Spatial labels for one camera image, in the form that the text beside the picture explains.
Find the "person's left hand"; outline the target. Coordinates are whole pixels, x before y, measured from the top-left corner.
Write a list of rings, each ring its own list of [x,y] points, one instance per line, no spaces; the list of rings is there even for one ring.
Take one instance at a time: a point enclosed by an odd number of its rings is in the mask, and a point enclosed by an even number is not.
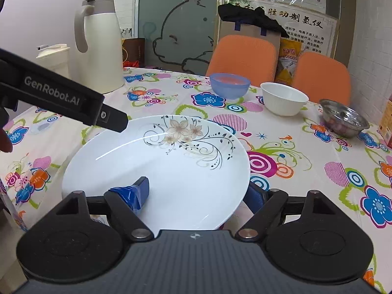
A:
[[[12,142],[3,129],[0,129],[0,151],[4,153],[10,153],[13,151]]]

